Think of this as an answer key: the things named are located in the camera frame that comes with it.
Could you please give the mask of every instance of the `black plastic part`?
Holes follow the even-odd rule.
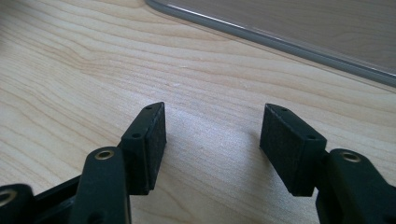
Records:
[[[316,162],[326,153],[326,138],[290,110],[265,105],[260,147],[294,196],[312,196]]]
[[[76,199],[80,176],[35,196],[35,222],[40,224],[68,223]]]
[[[113,158],[118,160],[115,164],[100,163],[108,166],[95,166],[96,161],[92,163],[93,152],[87,157],[88,164],[84,168],[86,174],[83,177],[77,176],[35,197],[27,185],[1,187],[0,224],[129,223],[129,194],[147,195],[154,189],[165,144],[164,103],[148,105],[128,128],[118,147],[106,147],[117,151],[118,156]],[[16,197],[7,204],[2,204],[7,201],[10,190],[17,192]],[[101,210],[98,207],[104,202],[109,207]],[[73,208],[73,216],[77,217],[70,220]],[[84,214],[92,210],[95,211],[89,215],[88,220],[84,219]],[[122,217],[115,217],[116,213],[122,214]]]
[[[334,149],[326,171],[343,211],[342,222],[337,223],[396,223],[396,190],[367,158]]]
[[[142,109],[121,138],[131,195],[147,195],[155,187],[166,144],[165,105],[157,103]]]
[[[18,224],[32,221],[31,205],[34,202],[32,189],[23,184],[0,188],[0,223]]]
[[[343,210],[335,194],[318,193],[316,200],[320,224],[341,223],[344,218]]]
[[[69,223],[131,223],[120,148],[102,147],[88,155]]]

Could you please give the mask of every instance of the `glass edge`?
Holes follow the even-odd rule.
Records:
[[[278,49],[315,63],[321,63],[332,68],[356,75],[358,77],[364,77],[372,81],[376,81],[396,88],[396,75],[393,75],[391,73],[379,71],[367,66],[336,58],[331,55],[326,55],[311,49],[305,49],[301,46],[293,45],[279,38],[271,37],[269,35],[260,35],[258,33],[254,33],[247,29],[244,29],[243,27],[232,25],[230,23],[222,21],[213,20],[203,15],[193,14],[176,7],[171,7],[162,3],[158,3],[155,0],[145,0],[145,2],[155,10],[180,18],[182,20],[191,21],[215,30],[219,30],[229,35],[235,35],[272,49]]]

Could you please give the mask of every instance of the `light wood surface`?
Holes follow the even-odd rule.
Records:
[[[265,103],[396,185],[396,90],[165,16],[141,0],[0,1],[0,186],[35,194],[164,101],[168,144],[134,223],[318,223],[259,149]]]
[[[396,74],[392,0],[149,0]]]

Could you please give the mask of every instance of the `glass panel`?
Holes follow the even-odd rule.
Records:
[[[146,1],[173,16],[396,87],[396,1]]]

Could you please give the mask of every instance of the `black clamp jaw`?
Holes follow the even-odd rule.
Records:
[[[154,189],[165,144],[164,103],[148,105],[117,147],[87,156],[81,176],[36,196],[27,185],[0,187],[0,223],[131,223],[129,195]]]
[[[361,154],[328,153],[326,142],[287,108],[265,106],[260,146],[292,195],[318,189],[320,223],[396,223],[396,188]],[[88,155],[81,176],[36,196],[0,187],[0,223],[131,223],[129,195],[154,189],[165,144],[164,104],[146,106],[117,147]]]
[[[396,188],[361,154],[328,153],[326,142],[287,108],[265,106],[260,147],[293,196],[318,189],[320,223],[396,223]]]

